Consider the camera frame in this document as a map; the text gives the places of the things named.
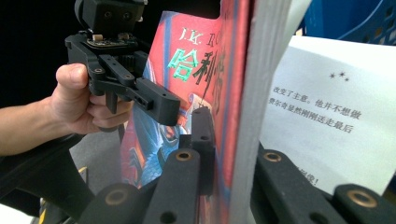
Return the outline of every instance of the gray surface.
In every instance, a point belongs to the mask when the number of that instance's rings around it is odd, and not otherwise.
[[[119,132],[87,134],[70,149],[77,168],[88,168],[88,186],[97,194],[108,185],[119,183],[120,137]]]

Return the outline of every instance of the blue plastic basket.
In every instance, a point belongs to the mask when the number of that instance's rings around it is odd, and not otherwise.
[[[396,0],[312,0],[304,34],[396,45]]]

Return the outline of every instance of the hand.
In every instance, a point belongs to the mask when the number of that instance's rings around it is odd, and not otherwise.
[[[53,116],[64,123],[71,133],[94,133],[98,127],[111,128],[128,120],[131,102],[119,101],[117,114],[106,107],[105,96],[91,95],[88,89],[88,73],[85,65],[74,63],[61,66],[56,79],[50,106]]]

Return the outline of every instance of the forearm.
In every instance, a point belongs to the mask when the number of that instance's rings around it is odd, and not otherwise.
[[[22,153],[70,131],[50,112],[50,98],[0,109],[0,156]]]

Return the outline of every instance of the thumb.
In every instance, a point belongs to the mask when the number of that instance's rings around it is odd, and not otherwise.
[[[81,63],[63,65],[56,72],[56,79],[60,94],[70,98],[78,97],[88,84],[87,68]]]

